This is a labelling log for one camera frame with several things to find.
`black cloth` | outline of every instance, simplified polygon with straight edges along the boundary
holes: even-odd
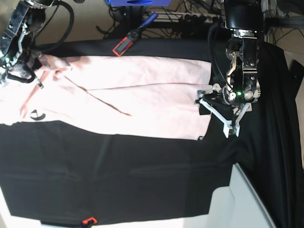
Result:
[[[51,54],[111,55],[115,43],[67,43]],[[217,48],[228,69],[225,45]],[[153,39],[126,54],[208,61],[207,50],[202,41]],[[11,213],[63,224],[207,214],[212,192],[229,185],[239,162],[277,227],[303,227],[299,127],[281,49],[261,46],[259,75],[262,96],[241,121],[239,138],[226,139],[214,116],[202,141],[98,135],[61,122],[0,126],[0,186]]]

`pink cloth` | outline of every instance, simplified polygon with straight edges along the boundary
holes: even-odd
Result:
[[[44,55],[35,83],[0,89],[0,123],[63,121],[101,134],[192,139],[204,136],[210,115],[193,101],[209,87],[210,63],[163,57]]]

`blue box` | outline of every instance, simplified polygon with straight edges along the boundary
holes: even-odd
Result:
[[[171,0],[107,0],[112,6],[169,6]]]

